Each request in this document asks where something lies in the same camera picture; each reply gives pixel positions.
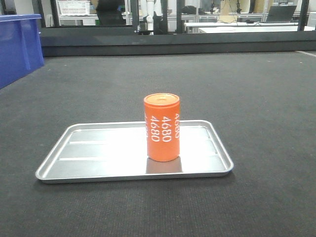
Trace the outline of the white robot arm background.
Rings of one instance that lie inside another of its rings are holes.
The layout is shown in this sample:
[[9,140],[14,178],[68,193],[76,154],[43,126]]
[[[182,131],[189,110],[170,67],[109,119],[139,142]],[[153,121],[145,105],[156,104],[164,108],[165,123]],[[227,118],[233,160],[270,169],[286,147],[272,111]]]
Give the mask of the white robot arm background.
[[160,0],[140,0],[143,20],[147,23],[150,35],[159,33],[159,23],[162,20],[162,7]]

